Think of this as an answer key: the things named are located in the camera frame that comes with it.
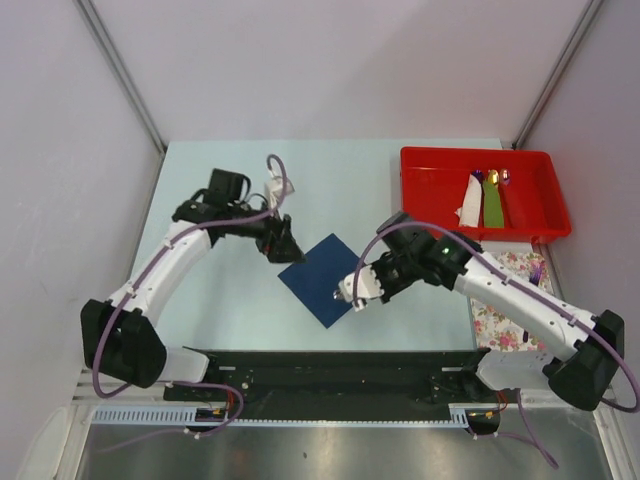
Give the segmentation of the dark blue paper napkin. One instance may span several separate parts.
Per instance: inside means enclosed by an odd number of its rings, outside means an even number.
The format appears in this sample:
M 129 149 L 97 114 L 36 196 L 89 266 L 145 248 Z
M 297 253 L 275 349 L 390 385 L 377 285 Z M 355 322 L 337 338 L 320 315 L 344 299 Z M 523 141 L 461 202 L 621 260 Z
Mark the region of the dark blue paper napkin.
M 304 263 L 288 266 L 278 278 L 329 329 L 351 309 L 350 303 L 334 298 L 334 291 L 357 262 L 358 256 L 331 233 L 306 253 Z

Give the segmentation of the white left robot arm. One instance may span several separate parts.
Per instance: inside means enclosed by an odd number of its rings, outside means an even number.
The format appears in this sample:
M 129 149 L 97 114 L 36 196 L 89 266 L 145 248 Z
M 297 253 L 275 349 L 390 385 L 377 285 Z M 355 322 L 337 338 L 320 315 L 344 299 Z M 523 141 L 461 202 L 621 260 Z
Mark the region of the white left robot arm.
M 99 397 L 109 395 L 100 386 L 101 375 L 120 380 L 125 387 L 185 383 L 202 400 L 219 392 L 221 376 L 209 368 L 208 356 L 187 347 L 166 346 L 156 324 L 185 276 L 227 235 L 253 239 L 272 264 L 305 260 L 289 215 L 274 209 L 228 206 L 217 210 L 196 201 L 184 202 L 141 269 L 108 299 L 91 299 L 81 310 L 85 363 Z

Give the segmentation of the purple iridescent fork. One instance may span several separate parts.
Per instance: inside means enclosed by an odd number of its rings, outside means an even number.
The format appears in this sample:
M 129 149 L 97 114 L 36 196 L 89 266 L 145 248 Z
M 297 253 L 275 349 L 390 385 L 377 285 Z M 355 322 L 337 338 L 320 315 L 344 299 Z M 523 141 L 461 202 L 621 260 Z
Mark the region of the purple iridescent fork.
M 539 286 L 542 279 L 543 271 L 544 267 L 542 264 L 535 265 L 529 275 L 529 282 L 534 286 Z M 529 332 L 527 330 L 523 331 L 522 340 L 524 343 L 527 343 L 529 341 Z

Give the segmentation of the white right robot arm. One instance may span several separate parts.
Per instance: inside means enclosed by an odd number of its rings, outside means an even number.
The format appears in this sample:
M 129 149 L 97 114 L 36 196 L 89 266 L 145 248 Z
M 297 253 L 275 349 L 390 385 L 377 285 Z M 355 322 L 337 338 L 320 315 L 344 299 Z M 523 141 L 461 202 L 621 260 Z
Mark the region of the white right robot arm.
M 462 369 L 461 388 L 469 399 L 484 401 L 501 390 L 541 389 L 593 411 L 604 403 L 616 373 L 630 372 L 619 315 L 610 310 L 596 315 L 563 302 L 463 234 L 399 212 L 377 229 L 369 244 L 378 242 L 386 252 L 372 263 L 359 258 L 355 270 L 338 282 L 335 299 L 360 311 L 372 300 L 387 303 L 422 281 L 494 308 L 544 344 L 540 353 L 479 349 Z

